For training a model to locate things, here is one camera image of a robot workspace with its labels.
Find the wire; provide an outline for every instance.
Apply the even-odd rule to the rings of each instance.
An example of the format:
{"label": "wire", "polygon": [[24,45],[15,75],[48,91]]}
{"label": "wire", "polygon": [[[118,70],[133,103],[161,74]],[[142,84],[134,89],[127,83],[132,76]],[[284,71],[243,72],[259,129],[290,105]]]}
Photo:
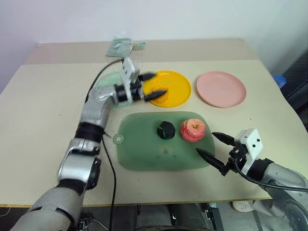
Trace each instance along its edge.
{"label": "wire", "polygon": [[288,187],[288,186],[280,186],[280,185],[273,185],[273,184],[266,184],[266,183],[262,183],[258,180],[252,179],[251,177],[245,175],[239,168],[238,163],[240,162],[239,158],[235,158],[234,159],[234,165],[235,165],[235,169],[236,171],[246,180],[254,183],[254,184],[258,184],[258,185],[262,185],[264,187],[269,187],[269,188],[274,188],[274,189],[281,189],[281,190],[291,190],[291,191],[298,191],[298,192],[306,192],[308,193],[308,189],[306,188],[298,188],[298,187]]}
{"label": "wire", "polygon": [[114,213],[114,205],[115,205],[115,196],[116,196],[116,171],[114,169],[114,166],[111,162],[111,159],[110,159],[110,156],[107,152],[107,149],[106,149],[106,145],[105,145],[105,142],[104,142],[104,135],[103,134],[103,137],[102,137],[102,142],[103,142],[103,146],[104,146],[104,149],[105,149],[105,152],[107,154],[107,157],[108,157],[108,160],[109,160],[109,163],[110,163],[110,167],[112,169],[112,172],[114,174],[114,192],[113,192],[113,195],[112,195],[112,202],[111,202],[111,208],[110,208],[110,218],[109,218],[109,231],[112,231],[112,218],[113,218],[113,213]]}
{"label": "wire", "polygon": [[103,223],[101,223],[99,220],[97,220],[97,219],[92,219],[92,220],[96,221],[96,222],[99,223],[104,229],[108,230],[108,228],[107,228]]}
{"label": "wire", "polygon": [[104,66],[104,67],[102,68],[102,70],[100,70],[100,72],[97,74],[97,76],[96,76],[95,79],[93,80],[93,83],[91,84],[91,87],[90,87],[90,89],[89,89],[89,91],[88,91],[88,93],[87,93],[87,96],[86,96],[85,103],[88,101],[90,90],[92,90],[92,88],[94,87],[96,81],[98,80],[98,78],[99,78],[99,76],[102,74],[102,72],[103,72],[104,70],[106,70],[108,67],[110,67],[111,65],[113,65],[113,64],[116,64],[116,63],[118,63],[118,62],[123,62],[123,60],[124,60],[124,59],[117,59],[117,60],[115,60],[115,61],[113,61],[113,62],[111,62],[111,63],[108,63],[106,66]]}
{"label": "wire", "polygon": [[7,213],[6,213],[6,214],[4,214],[4,215],[0,215],[0,217],[4,217],[4,216],[8,215],[8,214],[9,214],[9,212],[10,212],[10,210],[11,210],[11,208],[9,208],[9,210],[7,211]]}

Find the beige table surface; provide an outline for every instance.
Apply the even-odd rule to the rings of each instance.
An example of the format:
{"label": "beige table surface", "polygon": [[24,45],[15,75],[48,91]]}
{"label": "beige table surface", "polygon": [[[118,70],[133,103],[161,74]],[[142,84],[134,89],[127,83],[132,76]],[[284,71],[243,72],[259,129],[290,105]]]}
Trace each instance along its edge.
{"label": "beige table surface", "polygon": [[[116,134],[121,120],[136,112],[192,111],[203,116],[212,131],[235,136],[242,129],[257,128],[264,144],[260,158],[269,158],[308,177],[307,132],[256,55],[238,39],[187,41],[188,44],[194,42],[199,42],[203,49],[208,47],[208,54],[198,60],[191,56],[191,61],[185,60],[188,57],[182,55],[175,59],[176,62],[172,61],[172,55],[166,55],[164,62],[157,62],[158,57],[150,62],[150,55],[148,60],[141,60],[138,54],[134,54],[134,59],[142,61],[139,63],[141,71],[169,69],[185,75],[193,89],[189,100],[169,109],[143,102],[113,109],[106,131]],[[224,48],[220,55],[216,54],[212,47],[217,42],[229,44],[230,49]],[[68,44],[75,49],[81,45],[85,44]],[[195,47],[195,52],[200,50],[200,46]],[[38,47],[32,53],[27,64],[19,68],[0,96],[1,206],[29,206],[57,184],[57,171],[75,134],[86,92],[105,64],[78,63],[84,59],[78,55],[64,55],[57,62],[56,56],[59,54],[52,53],[55,49],[44,53],[42,47],[46,50],[48,46]],[[158,51],[155,50],[159,51],[157,48],[138,52],[144,57],[147,56],[144,52],[157,56],[155,52]],[[42,57],[46,55],[49,58],[44,60]],[[210,61],[210,56],[215,57],[215,61]],[[245,101],[227,109],[203,102],[195,86],[198,76],[208,71],[225,71],[238,77],[247,90]],[[108,138],[105,140],[117,175],[116,204],[269,198],[257,185],[247,182],[238,174],[230,172],[223,177],[213,167],[153,172],[127,170],[117,162],[115,145]],[[217,158],[226,162],[230,146],[215,140],[215,148]],[[101,151],[101,158],[99,183],[86,193],[84,205],[111,203],[113,176],[104,151]]]}

